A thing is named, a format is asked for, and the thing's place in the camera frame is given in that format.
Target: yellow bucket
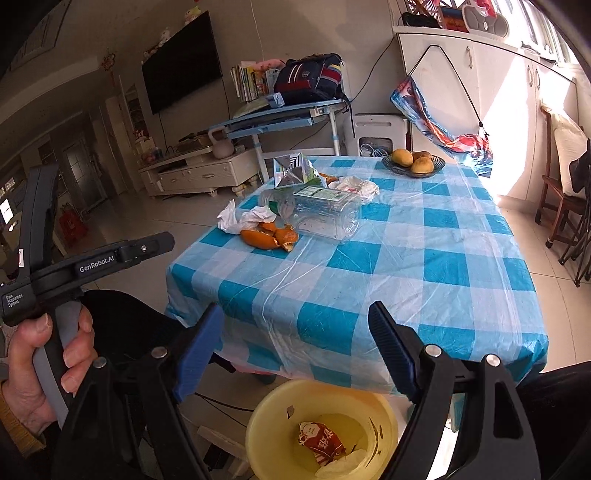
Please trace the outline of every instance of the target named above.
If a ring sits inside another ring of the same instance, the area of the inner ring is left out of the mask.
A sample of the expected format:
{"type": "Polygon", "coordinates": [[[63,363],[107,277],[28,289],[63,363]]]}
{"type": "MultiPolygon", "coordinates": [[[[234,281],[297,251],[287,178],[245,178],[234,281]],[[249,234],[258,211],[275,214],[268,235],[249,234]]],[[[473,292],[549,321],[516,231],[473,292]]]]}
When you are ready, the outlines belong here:
{"type": "Polygon", "coordinates": [[[298,444],[300,423],[317,421],[334,431],[347,452],[365,450],[361,463],[334,480],[377,480],[396,445],[398,423],[383,396],[309,380],[292,380],[269,393],[246,430],[246,454],[260,480],[315,480],[319,465],[298,444]]]}

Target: plastic table cover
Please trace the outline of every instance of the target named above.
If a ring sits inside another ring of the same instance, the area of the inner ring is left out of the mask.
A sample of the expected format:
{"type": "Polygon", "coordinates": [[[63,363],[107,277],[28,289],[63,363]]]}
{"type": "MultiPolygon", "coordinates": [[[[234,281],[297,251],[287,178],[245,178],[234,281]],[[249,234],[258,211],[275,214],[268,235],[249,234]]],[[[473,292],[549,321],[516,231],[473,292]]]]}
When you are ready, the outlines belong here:
{"type": "Polygon", "coordinates": [[[378,393],[396,390],[368,328],[376,300],[454,358],[495,353],[516,380],[543,368],[548,337],[531,276],[473,170],[448,164],[419,180],[376,158],[311,160],[379,186],[352,239],[302,235],[288,254],[213,227],[167,270],[169,316],[193,325],[217,302],[226,322],[216,352],[239,370],[378,393]]]}

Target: desk leg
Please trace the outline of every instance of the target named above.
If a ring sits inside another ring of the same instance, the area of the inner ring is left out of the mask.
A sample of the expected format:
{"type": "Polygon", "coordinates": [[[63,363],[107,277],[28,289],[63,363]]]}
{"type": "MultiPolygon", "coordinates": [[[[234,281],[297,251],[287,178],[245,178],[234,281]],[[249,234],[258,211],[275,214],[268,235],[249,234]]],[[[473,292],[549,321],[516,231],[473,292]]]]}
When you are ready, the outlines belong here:
{"type": "Polygon", "coordinates": [[[334,144],[334,149],[335,149],[335,155],[339,156],[340,155],[339,134],[336,131],[335,111],[332,108],[330,109],[329,117],[330,117],[330,127],[332,128],[332,131],[333,131],[333,144],[334,144]]]}
{"type": "Polygon", "coordinates": [[[261,142],[259,142],[258,135],[252,134],[252,142],[255,144],[256,159],[259,161],[259,169],[262,174],[264,182],[269,181],[269,172],[267,171],[267,164],[262,156],[261,142]]]}

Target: crumpled tissue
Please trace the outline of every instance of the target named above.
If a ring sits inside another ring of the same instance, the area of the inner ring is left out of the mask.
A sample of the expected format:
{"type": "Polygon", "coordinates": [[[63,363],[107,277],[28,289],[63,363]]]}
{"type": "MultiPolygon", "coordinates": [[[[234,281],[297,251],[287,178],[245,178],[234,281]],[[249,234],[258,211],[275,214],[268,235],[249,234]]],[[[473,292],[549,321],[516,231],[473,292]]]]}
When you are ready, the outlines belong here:
{"type": "Polygon", "coordinates": [[[342,177],[339,181],[332,182],[329,188],[357,193],[361,197],[363,205],[368,204],[376,195],[379,195],[379,187],[374,182],[361,180],[357,177],[342,177]]]}
{"type": "Polygon", "coordinates": [[[347,473],[355,470],[367,456],[365,450],[355,450],[346,457],[339,458],[334,462],[330,462],[326,466],[320,467],[316,471],[316,478],[336,478],[338,476],[345,476],[347,473]]]}
{"type": "Polygon", "coordinates": [[[260,222],[274,222],[276,218],[277,215],[269,207],[254,207],[237,220],[236,203],[230,200],[228,206],[217,216],[217,227],[226,233],[239,235],[243,230],[254,230],[260,222]]]}

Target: hand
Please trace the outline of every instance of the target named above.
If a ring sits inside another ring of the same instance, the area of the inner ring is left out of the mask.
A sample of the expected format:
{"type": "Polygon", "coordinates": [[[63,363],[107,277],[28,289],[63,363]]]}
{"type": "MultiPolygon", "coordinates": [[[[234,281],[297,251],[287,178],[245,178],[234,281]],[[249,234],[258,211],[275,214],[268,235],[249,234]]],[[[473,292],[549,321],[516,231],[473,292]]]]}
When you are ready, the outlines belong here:
{"type": "MultiPolygon", "coordinates": [[[[2,385],[8,407],[36,436],[56,420],[33,368],[33,353],[47,343],[52,328],[48,314],[37,320],[25,320],[18,326],[8,347],[8,380],[2,385]]],[[[92,361],[97,358],[94,342],[92,316],[83,306],[78,317],[78,333],[64,349],[64,362],[69,370],[62,376],[61,386],[67,392],[78,391],[92,361]]]]}

